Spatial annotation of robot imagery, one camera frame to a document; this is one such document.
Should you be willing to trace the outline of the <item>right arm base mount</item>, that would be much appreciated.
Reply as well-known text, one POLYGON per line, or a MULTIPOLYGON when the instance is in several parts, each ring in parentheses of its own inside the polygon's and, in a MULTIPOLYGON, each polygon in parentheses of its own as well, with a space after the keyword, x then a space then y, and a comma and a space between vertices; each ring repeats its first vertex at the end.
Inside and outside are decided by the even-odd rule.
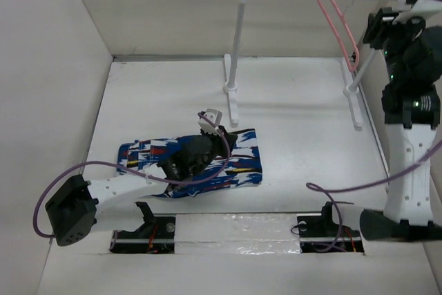
POLYGON ((300 240, 302 254, 360 253, 365 252, 360 233, 349 227, 338 225, 332 220, 334 208, 326 202, 321 211, 300 213, 291 233, 300 240))

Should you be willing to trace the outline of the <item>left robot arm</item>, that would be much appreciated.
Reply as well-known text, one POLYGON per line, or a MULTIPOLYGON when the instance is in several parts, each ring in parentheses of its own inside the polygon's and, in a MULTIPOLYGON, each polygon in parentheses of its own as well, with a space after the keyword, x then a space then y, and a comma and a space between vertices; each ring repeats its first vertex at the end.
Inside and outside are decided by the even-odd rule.
POLYGON ((153 214, 143 196, 168 193, 203 184, 218 176, 203 173, 216 157, 228 161, 238 136, 219 127, 214 134, 201 132, 178 151, 143 171, 129 169, 125 175, 87 181, 83 175, 69 177, 45 205, 52 233, 60 247, 84 239, 100 224, 103 213, 122 203, 133 203, 141 211, 132 217, 130 229, 139 237, 149 236, 154 228, 153 214))

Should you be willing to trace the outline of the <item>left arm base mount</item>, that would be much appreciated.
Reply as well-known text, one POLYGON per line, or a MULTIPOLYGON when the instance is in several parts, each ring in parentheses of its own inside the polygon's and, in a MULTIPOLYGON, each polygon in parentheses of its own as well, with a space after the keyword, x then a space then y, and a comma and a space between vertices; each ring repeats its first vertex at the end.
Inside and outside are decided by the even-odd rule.
POLYGON ((114 231, 109 251, 113 254, 174 254, 176 215, 154 215, 146 202, 136 202, 142 224, 135 231, 114 231))

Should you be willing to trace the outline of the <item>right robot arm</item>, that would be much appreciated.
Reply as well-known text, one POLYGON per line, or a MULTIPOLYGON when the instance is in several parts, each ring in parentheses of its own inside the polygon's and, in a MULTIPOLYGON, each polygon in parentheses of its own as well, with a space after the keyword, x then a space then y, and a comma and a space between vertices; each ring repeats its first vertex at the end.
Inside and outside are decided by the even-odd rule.
POLYGON ((441 27, 422 17, 400 22, 390 7, 370 14, 364 44, 384 54, 388 84, 382 91, 390 179, 382 211, 365 209, 360 231, 366 240, 418 242, 441 239, 430 203, 431 148, 441 121, 435 83, 441 77, 441 27))

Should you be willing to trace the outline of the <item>blue patterned trousers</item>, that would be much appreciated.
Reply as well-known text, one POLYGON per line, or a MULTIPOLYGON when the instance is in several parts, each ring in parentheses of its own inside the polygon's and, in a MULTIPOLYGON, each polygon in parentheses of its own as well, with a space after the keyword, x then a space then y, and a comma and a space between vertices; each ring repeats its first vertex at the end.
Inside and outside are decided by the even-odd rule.
MULTIPOLYGON (((158 198, 185 198, 211 191, 259 185, 262 182, 262 164, 255 129, 234 132, 236 142, 231 146, 231 157, 227 167, 214 179, 181 189, 173 186, 158 198)), ((135 140, 122 144, 117 152, 117 163, 129 169, 141 171, 145 166, 167 159, 179 151, 183 144, 191 142, 196 135, 135 140)))

